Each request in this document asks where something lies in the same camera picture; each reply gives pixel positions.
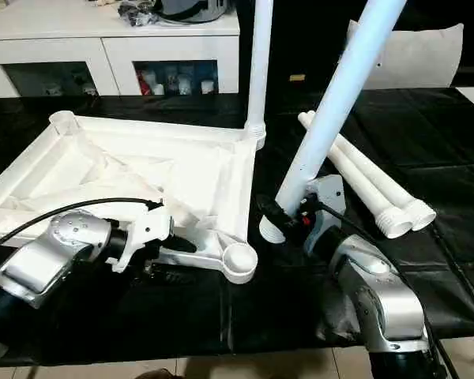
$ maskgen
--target slanted white pipe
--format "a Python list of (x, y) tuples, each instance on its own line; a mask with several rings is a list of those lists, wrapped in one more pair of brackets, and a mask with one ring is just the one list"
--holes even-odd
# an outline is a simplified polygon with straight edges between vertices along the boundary
[[(277, 204), (290, 216), (299, 207), (306, 184), (318, 174), (405, 3), (406, 0), (367, 2), (359, 26), (342, 54), (319, 104), (312, 126), (303, 138), (277, 193)], [(261, 219), (260, 232), (269, 242), (284, 241), (281, 231), (265, 217)]]
[[(314, 111), (299, 114), (299, 121), (306, 127), (310, 125), (315, 115)], [(358, 167), (375, 187), (398, 208), (409, 214), (412, 229), (418, 231), (434, 221), (437, 213), (423, 200), (413, 197), (400, 184), (395, 182), (381, 168), (365, 156), (342, 135), (338, 135), (334, 144)]]
[(266, 135), (264, 114), (273, 5), (273, 0), (257, 0), (254, 9), (250, 93), (247, 101), (247, 120), (244, 129), (248, 138), (256, 140), (257, 150), (265, 144)]
[[(309, 114), (299, 114), (299, 121), (306, 129), (309, 129), (311, 121)], [(387, 238), (400, 237), (412, 228), (411, 217), (391, 204), (379, 189), (360, 172), (354, 162), (339, 149), (337, 144), (332, 145), (328, 157), (337, 171), (374, 215), (376, 225)]]

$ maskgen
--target white pillow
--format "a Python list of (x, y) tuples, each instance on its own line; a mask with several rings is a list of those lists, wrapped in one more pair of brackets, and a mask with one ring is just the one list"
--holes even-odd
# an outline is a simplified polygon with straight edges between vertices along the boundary
[[(348, 40), (358, 23), (350, 20)], [(449, 87), (460, 63), (464, 25), (421, 32), (392, 32), (365, 89)]]

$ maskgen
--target black cable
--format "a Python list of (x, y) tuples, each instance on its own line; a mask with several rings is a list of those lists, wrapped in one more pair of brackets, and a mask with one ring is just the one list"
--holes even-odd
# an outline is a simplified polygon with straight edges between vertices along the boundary
[[(402, 281), (405, 283), (405, 285), (408, 286), (411, 289), (411, 291), (414, 292), (414, 290), (412, 289), (412, 286), (409, 283), (407, 277), (405, 277), (405, 275), (400, 271), (400, 265), (399, 265), (398, 261), (391, 254), (389, 254), (386, 251), (386, 249), (383, 249), (383, 247), (380, 246), (381, 244), (374, 237), (372, 237), (367, 231), (365, 231), (363, 228), (361, 228), (360, 226), (353, 223), (348, 217), (340, 214), (335, 209), (333, 209), (333, 208), (329, 207), (328, 205), (326, 205), (324, 203), (321, 203), (321, 202), (319, 202), (318, 204), (319, 204), (320, 209), (328, 212), (329, 214), (331, 214), (335, 218), (339, 219), (342, 223), (347, 224), (349, 227), (353, 228), (359, 235), (361, 235), (362, 237), (367, 239), (369, 242), (373, 243), (378, 249), (380, 249), (382, 251), (383, 255), (386, 257), (386, 259), (388, 259), (388, 261), (393, 266), (395, 266), (395, 268), (398, 271), (399, 277), (402, 279)], [(437, 354), (435, 353), (435, 351), (438, 350), (440, 355), (442, 356), (442, 360), (444, 361), (444, 363), (446, 364), (446, 366), (448, 368), (448, 371), (450, 372), (450, 375), (451, 375), (452, 379), (460, 379), (453, 363), (451, 362), (450, 357), (448, 356), (448, 354), (446, 353), (446, 350), (442, 346), (441, 341), (435, 336), (434, 331), (433, 331), (432, 326), (431, 326), (431, 323), (428, 320), (426, 312), (425, 312), (425, 328), (427, 330), (429, 348), (431, 350), (432, 358), (434, 359), (435, 363), (438, 366), (440, 366), (440, 361), (438, 359)]]
[(27, 229), (31, 227), (32, 225), (35, 225), (36, 223), (48, 219), (49, 217), (56, 216), (59, 213), (69, 211), (71, 209), (75, 208), (81, 208), (81, 207), (87, 207), (88, 205), (95, 205), (95, 204), (102, 204), (102, 203), (141, 203), (144, 204), (146, 207), (148, 207), (148, 210), (153, 210), (156, 208), (161, 207), (163, 204), (161, 203), (156, 203), (151, 200), (146, 200), (146, 199), (139, 199), (136, 197), (109, 197), (105, 199), (95, 199), (95, 200), (86, 200), (86, 201), (80, 201), (78, 203), (74, 203), (71, 205), (66, 205), (65, 207), (61, 207), (58, 209), (55, 209), (53, 211), (50, 211), (48, 213), (44, 213), (43, 215), (40, 215), (36, 217), (33, 220), (28, 221), (27, 223), (24, 223), (23, 225), (20, 225), (10, 233), (7, 233), (3, 237), (0, 238), (0, 245), (8, 240), (10, 240), (14, 235), (17, 235), (18, 233), (21, 233), (24, 229)]

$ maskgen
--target vertical white pole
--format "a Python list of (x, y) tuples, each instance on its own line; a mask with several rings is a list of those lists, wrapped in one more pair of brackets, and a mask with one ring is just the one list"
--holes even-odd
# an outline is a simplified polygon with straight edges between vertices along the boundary
[(265, 143), (265, 96), (269, 72), (270, 32), (272, 29), (273, 0), (256, 0), (254, 7), (253, 56), (251, 57), (250, 94), (247, 120), (244, 125), (247, 137), (256, 140), (257, 150)]
[[(314, 120), (292, 161), (276, 201), (293, 216), (304, 196), (306, 184), (316, 178), (406, 0), (369, 0), (359, 27), (349, 41), (330, 81)], [(265, 217), (260, 222), (263, 238), (281, 243), (284, 236)]]

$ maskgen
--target black plastic sheet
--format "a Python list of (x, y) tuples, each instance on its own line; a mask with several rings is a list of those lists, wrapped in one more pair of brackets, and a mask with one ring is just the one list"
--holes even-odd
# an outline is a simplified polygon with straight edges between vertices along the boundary
[[(303, 138), (296, 116), (320, 96), (268, 103), (267, 140), (257, 153), (248, 239), (259, 255), (254, 279), (229, 284), (190, 269), (189, 283), (160, 285), (101, 270), (83, 291), (53, 299), (35, 336), (2, 364), (104, 362), (359, 343), (351, 304), (325, 259), (307, 260), (258, 231), (254, 197), (274, 196)], [(238, 96), (0, 99), (0, 172), (47, 126), (76, 114), (239, 128)], [(474, 335), (474, 105), (454, 89), (363, 92), (342, 133), (438, 212), (426, 229), (386, 240), (345, 186), (347, 215), (401, 263), (442, 338)], [(327, 161), (320, 173), (334, 173)]]

